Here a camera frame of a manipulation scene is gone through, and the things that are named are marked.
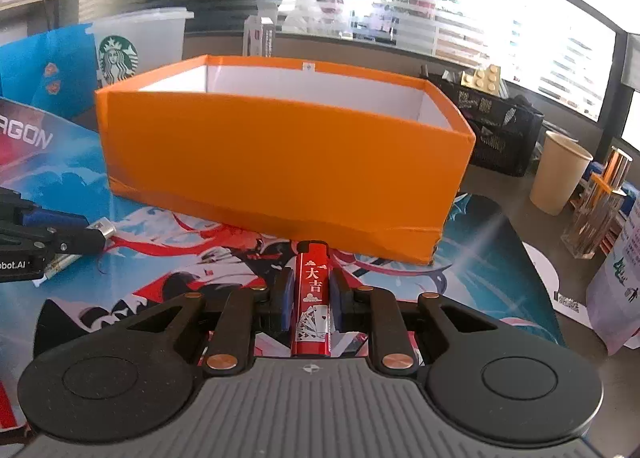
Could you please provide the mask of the red lighter with cards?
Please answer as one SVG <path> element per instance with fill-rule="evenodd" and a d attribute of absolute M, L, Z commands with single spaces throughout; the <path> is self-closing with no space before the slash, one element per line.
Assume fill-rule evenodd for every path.
<path fill-rule="evenodd" d="M 320 241 L 298 245 L 295 263 L 293 356 L 331 356 L 330 260 Z"/>

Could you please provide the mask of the printed anime desk mat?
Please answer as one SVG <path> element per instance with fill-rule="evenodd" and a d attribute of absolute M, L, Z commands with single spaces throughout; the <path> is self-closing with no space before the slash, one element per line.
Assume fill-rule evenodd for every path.
<path fill-rule="evenodd" d="M 37 205 L 78 213 L 110 232 L 104 250 L 47 277 L 1 287 L 1 426 L 22 424 L 17 380 L 39 352 L 152 305 L 269 285 L 299 245 L 114 196 L 98 135 L 35 108 L 1 104 L 1 183 Z M 434 261 L 413 265 L 331 251 L 353 286 L 401 300 L 435 291 L 552 342 L 562 335 L 527 247 L 491 199 L 456 197 Z"/>

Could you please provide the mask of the orange cardboard box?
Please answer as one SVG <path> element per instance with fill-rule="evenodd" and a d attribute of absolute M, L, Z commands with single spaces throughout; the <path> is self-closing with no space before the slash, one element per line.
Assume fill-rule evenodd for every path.
<path fill-rule="evenodd" d="M 433 258 L 475 137 L 430 81 L 204 55 L 96 93 L 113 193 L 296 241 Z"/>

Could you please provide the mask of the blue paper bag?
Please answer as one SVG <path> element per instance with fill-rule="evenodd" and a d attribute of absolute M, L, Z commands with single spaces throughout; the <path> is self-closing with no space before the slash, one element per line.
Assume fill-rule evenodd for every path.
<path fill-rule="evenodd" d="M 87 24 L 50 30 L 1 47 L 1 95 L 71 119 L 93 107 L 96 48 Z"/>

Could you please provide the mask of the clear Starbucks plastic cup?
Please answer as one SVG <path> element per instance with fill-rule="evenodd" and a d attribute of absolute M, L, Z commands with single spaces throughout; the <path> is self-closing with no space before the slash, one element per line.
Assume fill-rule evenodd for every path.
<path fill-rule="evenodd" d="M 99 18 L 86 33 L 96 49 L 96 76 L 105 87 L 179 62 L 186 22 L 194 13 L 169 7 Z"/>

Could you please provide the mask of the black mesh desk organizer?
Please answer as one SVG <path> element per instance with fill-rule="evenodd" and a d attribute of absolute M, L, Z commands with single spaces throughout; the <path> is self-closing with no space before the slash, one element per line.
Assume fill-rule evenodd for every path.
<path fill-rule="evenodd" d="M 524 96 L 503 99 L 466 88 L 445 74 L 430 73 L 426 64 L 420 68 L 420 77 L 442 90 L 469 122 L 476 137 L 473 165 L 511 177 L 521 177 L 526 172 L 544 114 Z"/>

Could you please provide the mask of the tan paper cup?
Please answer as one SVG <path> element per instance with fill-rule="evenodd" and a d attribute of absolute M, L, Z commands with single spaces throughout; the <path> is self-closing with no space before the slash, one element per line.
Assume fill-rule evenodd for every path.
<path fill-rule="evenodd" d="M 564 134 L 547 131 L 530 201 L 547 215 L 558 215 L 592 161 L 582 145 Z"/>

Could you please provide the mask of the white printed pouch bag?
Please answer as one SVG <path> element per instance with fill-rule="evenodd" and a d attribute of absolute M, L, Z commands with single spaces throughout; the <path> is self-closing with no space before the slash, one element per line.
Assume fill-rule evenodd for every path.
<path fill-rule="evenodd" d="M 614 355 L 639 331 L 639 200 L 587 288 L 592 330 Z"/>

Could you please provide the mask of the yellow pill blister pack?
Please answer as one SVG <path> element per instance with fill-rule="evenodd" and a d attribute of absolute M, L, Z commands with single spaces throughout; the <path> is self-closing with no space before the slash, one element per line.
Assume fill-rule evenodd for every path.
<path fill-rule="evenodd" d="M 485 68 L 477 68 L 473 73 L 464 72 L 461 75 L 460 85 L 476 91 L 500 96 L 501 67 L 489 64 Z"/>

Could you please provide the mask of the person in white jacket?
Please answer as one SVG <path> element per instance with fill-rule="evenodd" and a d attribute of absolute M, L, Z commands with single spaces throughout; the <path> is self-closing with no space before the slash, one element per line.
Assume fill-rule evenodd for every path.
<path fill-rule="evenodd" d="M 296 0 L 294 9 L 284 19 L 282 32 L 352 39 L 344 4 L 345 0 Z"/>

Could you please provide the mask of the striped glass partition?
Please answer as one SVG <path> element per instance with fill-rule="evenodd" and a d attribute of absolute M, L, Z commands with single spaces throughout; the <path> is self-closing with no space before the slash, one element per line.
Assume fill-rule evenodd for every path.
<path fill-rule="evenodd" d="M 282 32 L 296 0 L 274 17 Z M 58 0 L 62 25 L 170 7 L 160 0 Z M 616 33 L 568 0 L 345 0 L 352 39 L 469 68 L 495 64 L 511 84 L 598 120 Z"/>

